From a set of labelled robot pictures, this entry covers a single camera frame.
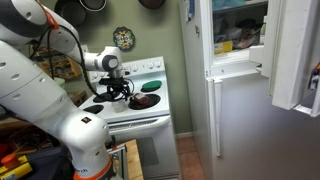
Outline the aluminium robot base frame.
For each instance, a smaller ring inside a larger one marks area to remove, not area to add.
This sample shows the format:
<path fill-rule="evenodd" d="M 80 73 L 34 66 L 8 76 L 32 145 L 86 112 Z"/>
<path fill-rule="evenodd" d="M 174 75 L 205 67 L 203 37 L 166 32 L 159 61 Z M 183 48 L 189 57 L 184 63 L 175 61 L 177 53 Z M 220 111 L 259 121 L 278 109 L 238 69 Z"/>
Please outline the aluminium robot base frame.
<path fill-rule="evenodd" d="M 127 147 L 118 145 L 108 150 L 112 156 L 116 176 L 112 180 L 128 180 Z"/>

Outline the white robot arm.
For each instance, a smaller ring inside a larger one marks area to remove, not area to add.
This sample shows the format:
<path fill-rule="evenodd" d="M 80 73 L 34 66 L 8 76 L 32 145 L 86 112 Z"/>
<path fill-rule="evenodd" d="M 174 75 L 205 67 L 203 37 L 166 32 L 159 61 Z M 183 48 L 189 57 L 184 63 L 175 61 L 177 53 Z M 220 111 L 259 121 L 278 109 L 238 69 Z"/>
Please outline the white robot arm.
<path fill-rule="evenodd" d="M 81 63 L 85 70 L 122 77 L 120 49 L 81 49 L 76 29 L 39 0 L 0 0 L 0 105 L 52 135 L 72 155 L 74 180 L 120 180 L 107 152 L 107 122 L 78 108 L 20 48 L 33 41 Z"/>

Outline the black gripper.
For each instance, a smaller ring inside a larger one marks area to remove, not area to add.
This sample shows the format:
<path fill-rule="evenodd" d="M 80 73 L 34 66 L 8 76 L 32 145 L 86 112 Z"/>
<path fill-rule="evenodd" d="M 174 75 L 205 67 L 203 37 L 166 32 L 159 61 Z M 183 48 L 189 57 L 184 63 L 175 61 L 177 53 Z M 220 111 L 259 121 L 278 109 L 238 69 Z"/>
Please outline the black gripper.
<path fill-rule="evenodd" d="M 106 91 L 98 95 L 103 101 L 128 100 L 134 91 L 134 83 L 128 78 L 102 78 L 98 84 L 106 87 Z"/>

